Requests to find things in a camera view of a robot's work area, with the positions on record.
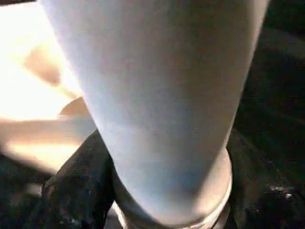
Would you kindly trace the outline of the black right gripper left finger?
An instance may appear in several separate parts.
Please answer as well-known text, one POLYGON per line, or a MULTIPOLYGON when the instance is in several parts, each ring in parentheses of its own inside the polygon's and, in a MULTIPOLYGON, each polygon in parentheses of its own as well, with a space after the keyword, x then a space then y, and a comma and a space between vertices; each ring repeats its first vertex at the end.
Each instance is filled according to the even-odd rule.
POLYGON ((44 229, 102 229, 114 201, 112 159, 95 130, 42 188, 44 229))

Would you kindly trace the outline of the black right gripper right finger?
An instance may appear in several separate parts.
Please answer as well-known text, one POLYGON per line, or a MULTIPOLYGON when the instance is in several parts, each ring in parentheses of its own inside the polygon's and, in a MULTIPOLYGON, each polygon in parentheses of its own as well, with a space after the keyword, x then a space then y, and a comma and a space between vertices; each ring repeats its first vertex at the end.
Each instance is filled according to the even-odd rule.
POLYGON ((303 229, 305 189, 292 182, 238 130, 227 144, 233 168, 229 203, 234 229, 303 229))

